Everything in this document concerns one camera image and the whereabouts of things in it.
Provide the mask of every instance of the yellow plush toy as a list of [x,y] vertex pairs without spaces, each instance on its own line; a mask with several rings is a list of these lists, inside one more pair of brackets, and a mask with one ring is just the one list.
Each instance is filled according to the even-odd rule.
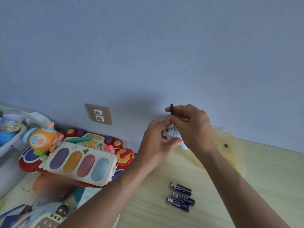
[[244,148],[241,142],[233,136],[232,132],[223,132],[211,126],[212,137],[218,151],[226,158],[226,160],[232,165],[241,176],[245,176],[247,171],[244,163],[242,162],[242,155],[244,154]]

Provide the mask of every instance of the plastic jar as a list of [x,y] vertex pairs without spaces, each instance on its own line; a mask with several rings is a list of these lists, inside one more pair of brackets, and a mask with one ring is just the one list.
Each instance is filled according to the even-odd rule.
[[5,133],[13,133],[21,129],[23,120],[22,113],[16,110],[6,110],[3,112],[0,129]]

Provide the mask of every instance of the aa battery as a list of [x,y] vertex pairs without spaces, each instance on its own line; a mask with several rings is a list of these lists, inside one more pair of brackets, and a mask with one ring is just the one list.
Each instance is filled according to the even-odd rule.
[[174,198],[170,198],[169,196],[167,197],[167,203],[170,203],[172,206],[179,208],[183,211],[189,212],[190,208],[189,205],[184,204],[182,201]]
[[191,196],[192,195],[192,189],[189,189],[187,187],[184,187],[182,185],[179,185],[179,184],[176,184],[175,182],[171,182],[171,185],[170,187],[172,187],[173,189],[183,193],[183,194],[186,194],[188,196]]
[[174,199],[182,201],[184,204],[187,204],[189,206],[194,206],[194,204],[195,204],[195,200],[194,199],[192,199],[190,197],[187,197],[185,195],[179,194],[178,192],[175,192],[175,191],[173,191],[172,197]]

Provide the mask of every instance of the wall outlet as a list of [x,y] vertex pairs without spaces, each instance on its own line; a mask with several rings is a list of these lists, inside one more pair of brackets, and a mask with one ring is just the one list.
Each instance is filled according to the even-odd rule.
[[112,125],[109,108],[92,104],[86,104],[86,108],[92,121]]

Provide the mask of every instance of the tabletop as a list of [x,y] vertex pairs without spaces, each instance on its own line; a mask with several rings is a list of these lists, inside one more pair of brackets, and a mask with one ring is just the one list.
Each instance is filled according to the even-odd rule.
[[[245,179],[291,226],[304,224],[304,154],[240,140]],[[171,181],[192,189],[190,212],[166,203]],[[117,227],[234,227],[206,171],[177,147],[151,172],[120,215]]]

